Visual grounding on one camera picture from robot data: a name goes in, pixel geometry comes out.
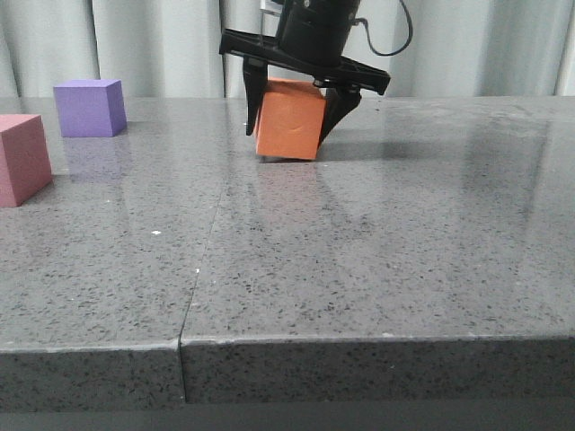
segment white curtain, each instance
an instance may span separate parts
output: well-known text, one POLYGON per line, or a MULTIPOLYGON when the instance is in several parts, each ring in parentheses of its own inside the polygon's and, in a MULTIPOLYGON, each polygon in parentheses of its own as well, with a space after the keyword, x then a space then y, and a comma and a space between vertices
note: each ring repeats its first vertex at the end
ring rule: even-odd
MULTIPOLYGON (((362 28, 344 55, 392 76, 388 96, 575 94, 573 0, 407 0, 412 45, 375 57, 362 28)), ((257 32, 260 0, 0 0, 0 97, 119 78, 127 96, 242 97, 222 27, 257 32)), ((363 0, 380 50, 406 37, 397 0, 363 0)), ((277 19, 266 18, 273 34, 277 19)), ((272 68, 271 75, 292 75, 272 68)))

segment pink cube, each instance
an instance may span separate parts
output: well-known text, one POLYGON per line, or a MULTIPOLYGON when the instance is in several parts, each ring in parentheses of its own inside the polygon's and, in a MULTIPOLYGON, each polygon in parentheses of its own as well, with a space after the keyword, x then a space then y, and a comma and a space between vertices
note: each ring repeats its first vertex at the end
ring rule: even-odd
POLYGON ((18 207, 52 181, 40 115, 0 115, 0 207, 18 207))

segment foam cube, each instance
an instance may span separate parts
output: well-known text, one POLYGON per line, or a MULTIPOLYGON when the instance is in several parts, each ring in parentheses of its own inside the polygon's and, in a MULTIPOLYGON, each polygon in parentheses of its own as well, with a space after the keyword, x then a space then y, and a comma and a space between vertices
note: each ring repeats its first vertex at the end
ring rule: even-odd
POLYGON ((40 115, 0 115, 0 207, 18 207, 52 181, 40 115))
POLYGON ((73 80, 54 87, 64 137, 116 136, 126 128, 119 79, 73 80))
POLYGON ((270 78, 255 128, 256 153, 313 160, 324 112, 325 99, 311 83, 270 78))

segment purple cube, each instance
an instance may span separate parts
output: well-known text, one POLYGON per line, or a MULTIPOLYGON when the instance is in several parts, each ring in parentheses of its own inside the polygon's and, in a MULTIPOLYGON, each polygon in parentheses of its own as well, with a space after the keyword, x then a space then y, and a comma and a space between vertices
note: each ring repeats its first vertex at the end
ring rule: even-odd
POLYGON ((126 128, 119 79, 73 80, 54 87, 64 137, 116 136, 126 128))

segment gray countertop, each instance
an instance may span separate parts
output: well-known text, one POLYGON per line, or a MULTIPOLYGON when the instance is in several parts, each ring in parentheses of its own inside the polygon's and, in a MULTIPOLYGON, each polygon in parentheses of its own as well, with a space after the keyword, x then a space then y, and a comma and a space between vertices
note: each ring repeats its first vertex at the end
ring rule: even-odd
POLYGON ((0 411, 575 395, 575 100, 366 99, 312 163, 127 100, 0 208, 0 411))

